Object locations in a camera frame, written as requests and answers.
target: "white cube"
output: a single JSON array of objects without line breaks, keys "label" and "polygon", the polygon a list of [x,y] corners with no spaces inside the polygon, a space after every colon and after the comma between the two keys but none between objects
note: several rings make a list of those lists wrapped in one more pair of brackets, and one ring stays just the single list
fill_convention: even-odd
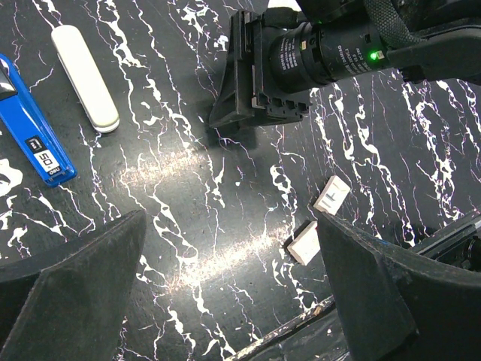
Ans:
[{"label": "white cube", "polygon": [[317,238],[317,222],[311,222],[287,249],[296,261],[302,265],[307,265],[321,250]]},{"label": "white cube", "polygon": [[350,191],[351,188],[342,179],[333,175],[314,203],[314,208],[335,215]]}]

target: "white eraser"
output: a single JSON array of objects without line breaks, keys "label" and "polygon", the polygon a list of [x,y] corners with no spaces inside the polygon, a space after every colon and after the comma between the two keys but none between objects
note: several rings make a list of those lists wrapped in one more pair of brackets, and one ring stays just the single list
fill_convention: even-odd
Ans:
[{"label": "white eraser", "polygon": [[97,132],[112,132],[119,126],[119,113],[80,31],[62,25],[52,31],[53,45]]},{"label": "white eraser", "polygon": [[333,175],[314,203],[314,208],[335,215],[350,191],[351,188],[342,179]]},{"label": "white eraser", "polygon": [[307,265],[321,250],[317,237],[317,222],[311,222],[287,247],[287,250],[294,256],[296,261],[302,265]]}]

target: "camera lens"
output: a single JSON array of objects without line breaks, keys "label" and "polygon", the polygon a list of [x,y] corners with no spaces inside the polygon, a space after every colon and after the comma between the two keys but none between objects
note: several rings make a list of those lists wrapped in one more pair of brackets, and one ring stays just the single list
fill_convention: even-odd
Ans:
[{"label": "camera lens", "polygon": [[389,68],[386,51],[367,15],[358,15],[327,24],[301,24],[273,42],[270,63],[278,87],[297,93]]}]

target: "table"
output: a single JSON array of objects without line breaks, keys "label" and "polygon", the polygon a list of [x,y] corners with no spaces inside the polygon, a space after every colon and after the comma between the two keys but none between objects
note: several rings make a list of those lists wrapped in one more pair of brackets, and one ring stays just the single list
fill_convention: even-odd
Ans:
[{"label": "table", "polygon": [[[117,360],[225,359],[329,296],[321,257],[303,267],[284,246],[316,219],[333,174],[352,187],[338,215],[402,247],[481,202],[481,90],[462,81],[365,74],[313,90],[301,123],[208,130],[229,16],[266,5],[0,2],[0,51],[79,172],[48,189],[0,124],[0,265],[143,208]],[[120,114],[112,134],[92,129],[56,57],[60,24],[81,30],[97,62]]]}]

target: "black bracket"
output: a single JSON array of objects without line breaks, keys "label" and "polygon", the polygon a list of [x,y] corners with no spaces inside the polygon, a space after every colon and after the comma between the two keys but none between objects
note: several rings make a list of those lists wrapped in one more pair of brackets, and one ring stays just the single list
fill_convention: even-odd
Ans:
[{"label": "black bracket", "polygon": [[309,91],[285,93],[271,73],[269,48],[284,33],[284,29],[263,26],[262,17],[249,11],[231,17],[227,63],[209,127],[294,123],[309,112]]}]

